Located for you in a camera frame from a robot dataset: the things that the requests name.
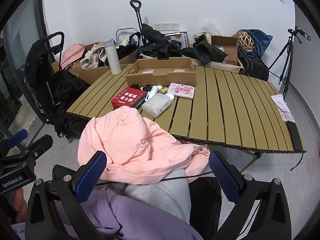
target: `red box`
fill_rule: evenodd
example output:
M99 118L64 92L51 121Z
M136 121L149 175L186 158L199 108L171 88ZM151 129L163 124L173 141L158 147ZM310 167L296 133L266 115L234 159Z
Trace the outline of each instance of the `red box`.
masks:
M111 100L114 109L129 106L138 109L147 97L147 92L134 88L126 88Z

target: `black suitcase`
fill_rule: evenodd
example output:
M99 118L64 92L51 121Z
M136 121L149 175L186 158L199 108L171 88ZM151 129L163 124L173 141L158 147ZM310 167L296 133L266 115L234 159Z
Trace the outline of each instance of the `black suitcase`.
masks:
M238 58L244 67L244 75L268 81L269 69L262 59L251 58L244 53L244 49L238 47Z

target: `tile floor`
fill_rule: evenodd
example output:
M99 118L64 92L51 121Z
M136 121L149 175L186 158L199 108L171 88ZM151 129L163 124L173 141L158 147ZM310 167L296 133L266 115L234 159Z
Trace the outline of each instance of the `tile floor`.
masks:
M307 147L307 153L301 164L290 171L300 160L301 154L264 154L245 173L249 173L256 180L261 181L271 181L273 178L281 179L289 204L292 239L294 239L320 201L320 139L307 111L291 90L289 90L285 101L295 117ZM76 154L79 139L58 138L51 125L45 125L38 138L44 134L52 136L53 147L37 160L36 176L45 181L50 180L52 178L51 171L55 164L76 170L79 167ZM228 162L235 165L239 170L252 160L250 156L238 150L222 147L219 150L226 156ZM32 184L24 187L26 200L30 196L31 188ZM220 225L223 224L233 207L234 204L228 202L223 196Z

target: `stroller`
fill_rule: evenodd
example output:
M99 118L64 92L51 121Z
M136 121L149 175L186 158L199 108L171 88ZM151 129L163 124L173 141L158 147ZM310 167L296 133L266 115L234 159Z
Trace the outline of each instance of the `stroller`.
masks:
M58 35L61 36L60 44L50 48L49 40ZM75 135L70 125L79 119L66 115L65 111L87 90L89 84L68 70L62 70L60 64L57 73L53 74L48 55L60 53L61 61L63 44L63 32L36 41L27 55L24 73L29 86L35 90L35 97L45 114L46 123L55 127L60 138L63 136L69 138Z

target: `screw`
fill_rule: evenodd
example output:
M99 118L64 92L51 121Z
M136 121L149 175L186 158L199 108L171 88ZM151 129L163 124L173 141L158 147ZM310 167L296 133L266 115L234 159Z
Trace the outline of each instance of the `screw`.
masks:
M250 174L245 174L245 175L244 175L244 178L245 178L246 180L252 180L252 179L253 179Z
M275 179L274 182L275 182L277 185L280 185L280 184L281 184L281 180L279 180L279 179Z
M35 184L36 184L36 185L41 184L41 179L37 179L36 182L35 182Z
M64 178L63 178L63 180L64 181L69 181L69 180L71 180L71 175L66 175L66 176L64 176Z

